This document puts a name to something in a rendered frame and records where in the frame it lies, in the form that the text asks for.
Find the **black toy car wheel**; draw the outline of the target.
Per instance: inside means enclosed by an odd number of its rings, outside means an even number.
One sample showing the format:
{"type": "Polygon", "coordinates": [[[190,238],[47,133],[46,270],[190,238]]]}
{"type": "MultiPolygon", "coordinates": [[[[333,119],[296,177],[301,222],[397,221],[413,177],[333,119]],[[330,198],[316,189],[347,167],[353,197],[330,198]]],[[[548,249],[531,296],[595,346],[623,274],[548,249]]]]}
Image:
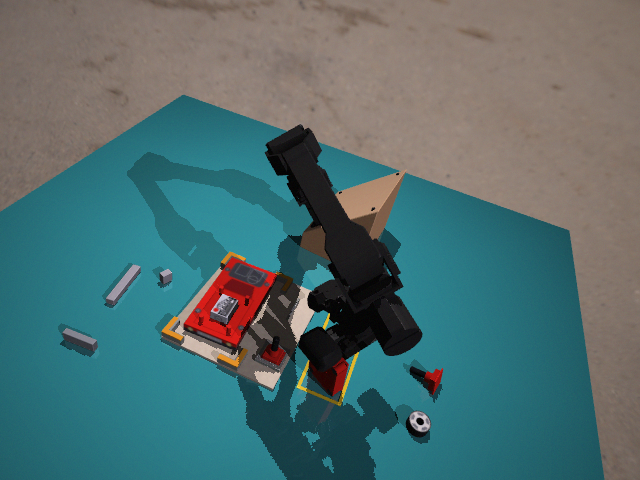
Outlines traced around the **black toy car wheel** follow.
{"type": "Polygon", "coordinates": [[[424,437],[431,428],[430,418],[422,411],[413,411],[406,420],[406,428],[413,436],[424,437]]]}

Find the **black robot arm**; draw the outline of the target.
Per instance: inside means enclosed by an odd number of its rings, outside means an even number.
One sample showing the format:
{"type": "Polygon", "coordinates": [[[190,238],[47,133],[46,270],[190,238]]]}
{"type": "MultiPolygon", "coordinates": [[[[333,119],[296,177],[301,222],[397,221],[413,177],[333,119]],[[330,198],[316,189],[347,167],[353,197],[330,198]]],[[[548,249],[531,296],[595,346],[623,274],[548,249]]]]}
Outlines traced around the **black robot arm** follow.
{"type": "Polygon", "coordinates": [[[305,204],[314,222],[325,232],[325,251],[333,277],[311,291],[310,309],[330,313],[336,323],[345,296],[353,312],[365,318],[387,356],[412,349],[422,332],[395,291],[403,288],[401,273],[384,243],[373,239],[365,227],[351,221],[332,190],[332,183],[318,163],[322,149],[312,130],[301,124],[266,143],[267,159],[277,176],[288,175],[291,193],[305,204]],[[386,264],[391,276],[384,267],[386,264]]]}

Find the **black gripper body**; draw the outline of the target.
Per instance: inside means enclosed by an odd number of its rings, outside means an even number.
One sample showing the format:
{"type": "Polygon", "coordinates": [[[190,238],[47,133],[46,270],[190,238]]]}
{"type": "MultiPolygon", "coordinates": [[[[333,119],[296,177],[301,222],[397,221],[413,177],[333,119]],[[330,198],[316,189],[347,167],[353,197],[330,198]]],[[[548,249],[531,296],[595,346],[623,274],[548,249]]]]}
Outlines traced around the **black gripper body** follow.
{"type": "Polygon", "coordinates": [[[339,316],[336,316],[339,325],[327,332],[317,326],[300,336],[298,347],[320,372],[325,372],[341,360],[341,350],[346,353],[374,334],[364,313],[355,314],[345,296],[340,297],[339,302],[343,306],[339,316]]]}

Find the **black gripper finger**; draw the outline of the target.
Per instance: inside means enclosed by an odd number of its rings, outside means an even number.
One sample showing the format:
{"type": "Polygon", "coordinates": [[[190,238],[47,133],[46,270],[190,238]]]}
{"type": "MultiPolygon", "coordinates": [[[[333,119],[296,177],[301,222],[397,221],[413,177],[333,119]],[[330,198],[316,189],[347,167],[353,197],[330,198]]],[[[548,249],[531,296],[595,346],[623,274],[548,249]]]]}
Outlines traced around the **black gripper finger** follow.
{"type": "MultiPolygon", "coordinates": [[[[369,346],[370,344],[372,344],[373,342],[377,341],[375,335],[371,335],[368,338],[364,339],[363,341],[359,342],[358,344],[356,344],[361,350],[366,348],[367,346],[369,346]]],[[[360,351],[361,351],[360,350],[360,351]]]]}
{"type": "MultiPolygon", "coordinates": [[[[326,329],[326,332],[334,327],[336,327],[338,324],[333,325],[332,327],[326,329]]],[[[346,353],[344,353],[342,350],[342,357],[347,360],[348,358],[350,358],[351,356],[353,356],[354,354],[356,354],[357,352],[359,352],[361,349],[356,345],[354,348],[352,348],[351,350],[347,351],[346,353]]]]}

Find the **yellow rectangular outline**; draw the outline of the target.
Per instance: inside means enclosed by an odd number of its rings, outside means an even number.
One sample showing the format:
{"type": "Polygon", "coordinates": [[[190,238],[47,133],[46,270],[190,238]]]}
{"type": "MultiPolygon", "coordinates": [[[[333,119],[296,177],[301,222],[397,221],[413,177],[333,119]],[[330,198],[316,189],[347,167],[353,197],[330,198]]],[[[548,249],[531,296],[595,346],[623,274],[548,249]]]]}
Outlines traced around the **yellow rectangular outline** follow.
{"type": "MultiPolygon", "coordinates": [[[[324,326],[323,326],[323,329],[324,329],[324,330],[325,330],[325,328],[326,328],[326,326],[327,326],[327,324],[328,324],[329,317],[330,317],[330,314],[328,314],[327,319],[326,319],[326,321],[325,321],[325,323],[324,323],[324,326]]],[[[352,364],[351,364],[351,367],[350,367],[350,370],[349,370],[349,373],[348,373],[348,376],[347,376],[346,382],[345,382],[345,384],[344,384],[344,387],[343,387],[343,390],[342,390],[342,393],[341,393],[341,396],[340,396],[339,402],[337,402],[337,401],[335,401],[335,400],[333,400],[333,399],[330,399],[330,398],[328,398],[328,397],[325,397],[325,396],[323,396],[323,395],[321,395],[321,394],[318,394],[318,393],[316,393],[316,392],[314,392],[314,391],[311,391],[311,390],[309,390],[309,389],[304,388],[304,387],[302,387],[302,386],[301,386],[301,384],[302,384],[302,382],[303,382],[303,379],[304,379],[304,377],[305,377],[305,375],[306,375],[306,372],[307,372],[307,370],[308,370],[309,360],[308,360],[308,362],[307,362],[307,364],[306,364],[306,366],[305,366],[305,369],[304,369],[304,371],[303,371],[303,373],[302,373],[302,376],[301,376],[301,378],[300,378],[300,380],[299,380],[298,385],[297,385],[297,387],[296,387],[296,388],[301,389],[301,390],[303,390],[303,391],[305,391],[305,392],[308,392],[308,393],[310,393],[310,394],[313,394],[313,395],[315,395],[315,396],[317,396],[317,397],[320,397],[320,398],[322,398],[322,399],[324,399],[324,400],[327,400],[327,401],[329,401],[329,402],[331,402],[331,403],[334,403],[334,404],[336,404],[336,405],[338,405],[338,406],[341,406],[342,401],[343,401],[343,398],[344,398],[344,395],[345,395],[345,392],[346,392],[346,389],[347,389],[347,386],[348,386],[348,383],[349,383],[349,380],[350,380],[350,377],[351,377],[351,374],[352,374],[352,371],[353,371],[353,368],[354,368],[354,365],[355,365],[355,362],[356,362],[356,359],[357,359],[357,357],[358,357],[358,354],[359,354],[359,352],[355,354],[354,359],[353,359],[353,361],[352,361],[352,364]]]]}

